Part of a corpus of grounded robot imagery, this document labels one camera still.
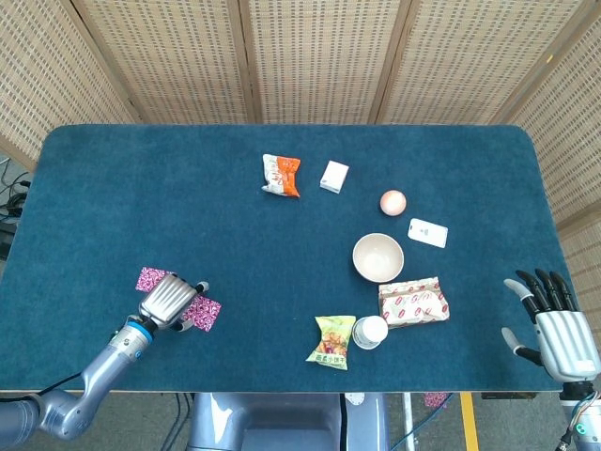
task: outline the woven partition wall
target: woven partition wall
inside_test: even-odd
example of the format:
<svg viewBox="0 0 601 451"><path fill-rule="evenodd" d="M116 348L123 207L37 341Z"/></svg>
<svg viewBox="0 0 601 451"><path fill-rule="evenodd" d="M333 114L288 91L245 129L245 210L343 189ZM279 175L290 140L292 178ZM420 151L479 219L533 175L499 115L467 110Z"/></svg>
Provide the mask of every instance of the woven partition wall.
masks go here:
<svg viewBox="0 0 601 451"><path fill-rule="evenodd" d="M487 123L579 3L423 0L378 119Z"/></svg>
<svg viewBox="0 0 601 451"><path fill-rule="evenodd" d="M248 120L227 1L74 4L147 121Z"/></svg>
<svg viewBox="0 0 601 451"><path fill-rule="evenodd" d="M601 219L562 241L580 307L601 344Z"/></svg>
<svg viewBox="0 0 601 451"><path fill-rule="evenodd" d="M57 125L133 122L57 0L0 2L0 139L32 169Z"/></svg>
<svg viewBox="0 0 601 451"><path fill-rule="evenodd" d="M399 0L250 0L263 120L366 123Z"/></svg>
<svg viewBox="0 0 601 451"><path fill-rule="evenodd" d="M601 199L601 18L512 122L534 141L557 222Z"/></svg>

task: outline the snack bag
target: snack bag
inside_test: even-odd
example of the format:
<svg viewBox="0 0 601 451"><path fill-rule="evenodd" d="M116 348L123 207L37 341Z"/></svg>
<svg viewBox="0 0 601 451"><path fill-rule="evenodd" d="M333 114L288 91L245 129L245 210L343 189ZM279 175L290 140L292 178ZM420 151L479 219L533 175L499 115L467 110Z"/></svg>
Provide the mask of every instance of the snack bag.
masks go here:
<svg viewBox="0 0 601 451"><path fill-rule="evenodd" d="M346 370L348 339L355 317L316 317L316 321L321 329L321 341L306 362Z"/></svg>
<svg viewBox="0 0 601 451"><path fill-rule="evenodd" d="M261 189L277 195L301 197L294 184L299 165L301 160L297 158L277 157L266 153L263 155L263 169L267 185Z"/></svg>
<svg viewBox="0 0 601 451"><path fill-rule="evenodd" d="M449 319L437 277L380 285L378 297L380 316L389 328Z"/></svg>

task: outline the pink wrapper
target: pink wrapper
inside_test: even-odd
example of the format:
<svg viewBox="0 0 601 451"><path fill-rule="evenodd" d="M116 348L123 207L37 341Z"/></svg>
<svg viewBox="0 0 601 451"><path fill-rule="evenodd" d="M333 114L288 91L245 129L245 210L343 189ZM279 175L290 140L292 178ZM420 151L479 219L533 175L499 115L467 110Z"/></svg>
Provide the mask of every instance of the pink wrapper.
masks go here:
<svg viewBox="0 0 601 451"><path fill-rule="evenodd" d="M138 277L138 283L135 285L135 289L143 291L144 293L149 293L168 273L172 272L145 266L140 272L140 277ZM221 308L222 306L220 303L198 294L194 296L192 303L182 317L185 320L192 319L194 326L208 332L217 320Z"/></svg>
<svg viewBox="0 0 601 451"><path fill-rule="evenodd" d="M425 407L439 407L441 404L443 409L447 408L447 405L444 401L447 400L447 396L449 394L447 392L428 392L424 394L424 405Z"/></svg>
<svg viewBox="0 0 601 451"><path fill-rule="evenodd" d="M389 327L404 327L449 318L449 304L437 277L379 286L380 315Z"/></svg>

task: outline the small bottle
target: small bottle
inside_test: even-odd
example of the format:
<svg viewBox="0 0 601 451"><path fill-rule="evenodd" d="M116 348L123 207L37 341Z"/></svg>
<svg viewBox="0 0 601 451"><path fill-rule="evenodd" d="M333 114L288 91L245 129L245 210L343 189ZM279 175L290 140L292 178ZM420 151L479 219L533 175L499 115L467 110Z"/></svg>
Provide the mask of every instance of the small bottle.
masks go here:
<svg viewBox="0 0 601 451"><path fill-rule="evenodd" d="M353 326L353 340L363 350L372 350L388 336L388 324L382 317L364 317Z"/></svg>

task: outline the yellow floor marking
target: yellow floor marking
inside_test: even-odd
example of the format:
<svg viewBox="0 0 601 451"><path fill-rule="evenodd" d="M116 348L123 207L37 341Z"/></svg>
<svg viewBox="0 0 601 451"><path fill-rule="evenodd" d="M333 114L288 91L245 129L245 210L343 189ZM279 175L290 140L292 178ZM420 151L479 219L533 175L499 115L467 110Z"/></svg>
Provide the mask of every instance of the yellow floor marking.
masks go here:
<svg viewBox="0 0 601 451"><path fill-rule="evenodd" d="M466 449L467 451L478 451L476 418L473 415L473 401L470 392L461 392L461 415L463 416L463 430L466 436Z"/></svg>

